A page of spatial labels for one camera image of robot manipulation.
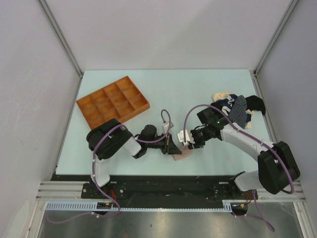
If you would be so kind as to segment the striped navy underwear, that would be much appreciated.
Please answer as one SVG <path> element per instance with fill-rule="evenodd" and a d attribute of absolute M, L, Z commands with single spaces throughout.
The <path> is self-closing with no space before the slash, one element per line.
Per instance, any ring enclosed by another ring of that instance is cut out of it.
<path fill-rule="evenodd" d="M 248 126 L 252 114 L 251 111 L 247 109 L 247 101 L 243 95 L 240 95 L 235 99 L 228 118 L 243 129 Z"/>

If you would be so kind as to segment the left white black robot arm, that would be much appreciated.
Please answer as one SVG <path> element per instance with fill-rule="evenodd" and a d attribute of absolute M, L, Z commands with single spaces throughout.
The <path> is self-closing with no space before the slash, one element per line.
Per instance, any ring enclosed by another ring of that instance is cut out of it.
<path fill-rule="evenodd" d="M 182 154 L 170 133 L 158 136 L 157 128 L 148 124 L 141 134 L 134 137 L 117 119 L 111 119 L 91 130 L 86 140 L 93 152 L 92 192 L 98 198 L 104 198 L 109 194 L 109 160 L 119 149 L 125 148 L 135 159 L 144 156 L 148 149 L 159 149 L 165 155 Z"/>

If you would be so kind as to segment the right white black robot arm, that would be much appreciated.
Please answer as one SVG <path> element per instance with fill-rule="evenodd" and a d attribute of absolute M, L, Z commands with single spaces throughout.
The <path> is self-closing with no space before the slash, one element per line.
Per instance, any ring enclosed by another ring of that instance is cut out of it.
<path fill-rule="evenodd" d="M 183 144 L 188 144 L 189 149 L 197 149 L 216 138 L 242 150 L 258 164 L 256 171 L 234 176 L 234 183 L 228 187 L 232 198 L 240 199 L 247 190 L 257 189 L 265 189 L 271 194 L 294 193 L 294 181 L 300 177 L 300 171 L 287 143 L 259 139 L 232 122 L 222 110 L 208 104 L 203 107 L 204 110 L 197 114 L 203 128 L 183 128 Z"/>

